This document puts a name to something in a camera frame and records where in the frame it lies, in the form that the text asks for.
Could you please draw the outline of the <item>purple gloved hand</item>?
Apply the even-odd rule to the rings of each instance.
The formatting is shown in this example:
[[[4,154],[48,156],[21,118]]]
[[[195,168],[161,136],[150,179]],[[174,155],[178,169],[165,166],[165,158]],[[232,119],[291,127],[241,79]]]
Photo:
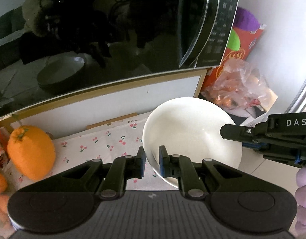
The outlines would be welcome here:
[[[298,204],[296,214],[296,238],[306,238],[306,167],[302,167],[296,174],[295,199]]]

